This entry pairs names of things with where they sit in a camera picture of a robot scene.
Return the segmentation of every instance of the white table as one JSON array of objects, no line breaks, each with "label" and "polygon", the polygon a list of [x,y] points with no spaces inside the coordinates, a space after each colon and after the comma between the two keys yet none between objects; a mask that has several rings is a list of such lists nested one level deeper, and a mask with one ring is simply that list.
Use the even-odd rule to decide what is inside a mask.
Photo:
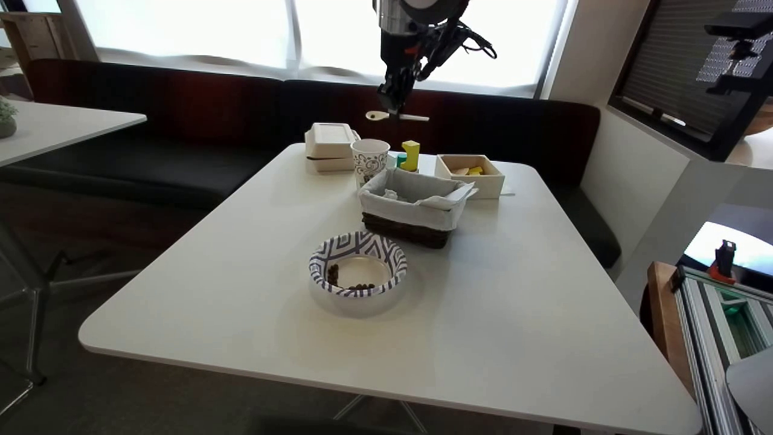
[{"label": "white table", "polygon": [[669,361],[530,167],[445,248],[398,241],[395,307],[336,317],[308,254],[360,226],[352,173],[286,148],[80,329],[87,351],[509,417],[698,433]]},{"label": "white table", "polygon": [[[36,154],[46,154],[46,152],[145,121],[142,114],[125,114],[125,110],[96,110],[96,109],[55,106],[55,103],[36,103],[36,102],[17,102],[17,99],[10,99],[10,103],[17,109],[13,114],[17,132],[12,138],[0,139],[0,167],[22,161]],[[18,278],[18,287],[13,287],[13,293],[10,293],[7,287],[0,287],[0,308],[24,296],[32,301],[29,353],[24,357],[26,387],[10,404],[0,404],[0,416],[1,416],[12,405],[17,405],[24,395],[29,395],[32,389],[44,378],[36,369],[36,348],[38,348],[44,305],[46,305],[51,283],[32,261],[32,255],[18,243],[13,232],[1,222],[1,218],[0,218],[0,261],[7,268],[12,268],[12,272]]]}]

